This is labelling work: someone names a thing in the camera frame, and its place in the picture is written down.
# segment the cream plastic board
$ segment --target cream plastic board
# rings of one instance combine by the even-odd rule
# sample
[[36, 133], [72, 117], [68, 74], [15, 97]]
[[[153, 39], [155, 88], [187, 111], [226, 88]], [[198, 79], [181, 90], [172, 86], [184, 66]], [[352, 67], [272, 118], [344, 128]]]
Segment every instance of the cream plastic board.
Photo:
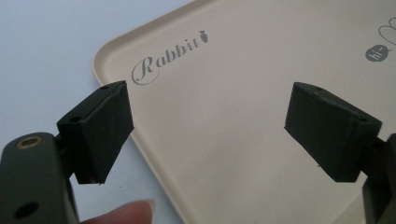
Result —
[[195, 1], [108, 42], [92, 69], [128, 82], [132, 138], [185, 223], [362, 223], [365, 176], [332, 182], [283, 127], [301, 81], [388, 139], [392, 18], [394, 0]]

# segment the fingernail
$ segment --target fingernail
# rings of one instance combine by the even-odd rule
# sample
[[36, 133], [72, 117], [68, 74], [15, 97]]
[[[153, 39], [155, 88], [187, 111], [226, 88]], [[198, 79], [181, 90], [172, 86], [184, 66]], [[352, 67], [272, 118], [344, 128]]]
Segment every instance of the fingernail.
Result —
[[149, 204], [149, 207], [151, 208], [152, 214], [154, 214], [154, 212], [155, 212], [155, 201], [154, 201], [154, 199], [146, 199], [145, 201]]

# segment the screw hole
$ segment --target screw hole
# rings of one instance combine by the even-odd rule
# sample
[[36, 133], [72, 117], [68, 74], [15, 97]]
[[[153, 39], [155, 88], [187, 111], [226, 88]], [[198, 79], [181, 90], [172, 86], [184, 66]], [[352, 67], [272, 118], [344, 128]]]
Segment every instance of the screw hole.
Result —
[[79, 122], [80, 120], [81, 120], [81, 117], [73, 117], [70, 119], [70, 122], [75, 123], [75, 122]]
[[15, 212], [14, 217], [15, 219], [22, 219], [25, 217], [31, 216], [38, 208], [38, 203], [31, 202], [26, 203]]
[[26, 148], [29, 148], [29, 147], [35, 147], [35, 146], [37, 146], [42, 140], [43, 140], [43, 138], [40, 137], [40, 136], [27, 137], [27, 138], [25, 138], [25, 139], [22, 139], [22, 140], [17, 144], [17, 148], [26, 149]]

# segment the dark green plastic part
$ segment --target dark green plastic part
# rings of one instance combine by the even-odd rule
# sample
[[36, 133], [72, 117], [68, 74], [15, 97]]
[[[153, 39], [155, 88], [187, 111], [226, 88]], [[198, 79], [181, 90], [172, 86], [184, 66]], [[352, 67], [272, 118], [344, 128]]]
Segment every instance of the dark green plastic part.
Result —
[[337, 182], [355, 182], [357, 163], [381, 121], [322, 88], [294, 83], [285, 129]]
[[103, 86], [57, 123], [79, 184], [105, 183], [134, 128], [126, 85]]
[[3, 151], [0, 180], [0, 223], [78, 223], [50, 133], [31, 133], [10, 142]]
[[396, 134], [390, 136], [382, 149], [387, 173], [387, 185], [378, 185], [369, 178], [363, 186], [367, 224], [396, 223]]

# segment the white background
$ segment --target white background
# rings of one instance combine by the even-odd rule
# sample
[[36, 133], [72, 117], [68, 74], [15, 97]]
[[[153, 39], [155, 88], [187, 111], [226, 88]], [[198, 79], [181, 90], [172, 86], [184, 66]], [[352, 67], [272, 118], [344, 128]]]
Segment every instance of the white background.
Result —
[[[96, 51], [188, 2], [1, 1], [0, 148], [28, 133], [56, 135], [56, 122], [99, 88], [91, 70]], [[81, 221], [129, 201], [154, 199], [153, 223], [181, 223], [131, 139], [104, 185], [71, 180]]]

